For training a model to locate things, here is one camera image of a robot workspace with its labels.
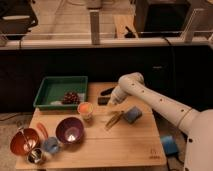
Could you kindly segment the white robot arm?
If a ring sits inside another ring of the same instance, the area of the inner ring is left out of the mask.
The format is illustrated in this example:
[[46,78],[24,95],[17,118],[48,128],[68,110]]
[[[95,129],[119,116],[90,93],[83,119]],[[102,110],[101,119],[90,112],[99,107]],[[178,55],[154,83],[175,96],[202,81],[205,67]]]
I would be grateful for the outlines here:
[[213,109],[198,111],[153,91],[145,86],[139,72],[119,78],[109,104],[121,104],[128,96],[144,101],[188,136],[184,171],[213,171]]

